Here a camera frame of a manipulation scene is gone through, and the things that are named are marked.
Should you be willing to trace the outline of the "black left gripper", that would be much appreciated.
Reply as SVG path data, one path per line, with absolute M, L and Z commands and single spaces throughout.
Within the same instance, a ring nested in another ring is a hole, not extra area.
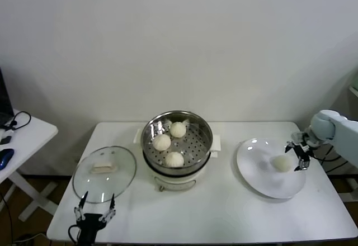
M 110 207 L 106 213 L 92 214 L 83 213 L 83 207 L 87 199 L 87 192 L 82 196 L 79 205 L 74 208 L 74 214 L 80 229 L 78 243 L 79 244 L 94 244 L 98 231 L 106 227 L 104 221 L 110 221 L 116 214 L 115 197 L 112 195 Z

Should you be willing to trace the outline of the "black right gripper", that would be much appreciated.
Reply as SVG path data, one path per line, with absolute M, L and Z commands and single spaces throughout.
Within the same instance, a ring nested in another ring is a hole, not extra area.
M 306 143 L 293 143 L 292 141 L 288 141 L 285 146 L 285 153 L 294 149 L 295 154 L 297 155 L 299 161 L 298 165 L 295 167 L 294 171 L 305 171 L 308 169 L 310 165 L 310 157 L 312 154 L 311 147 Z

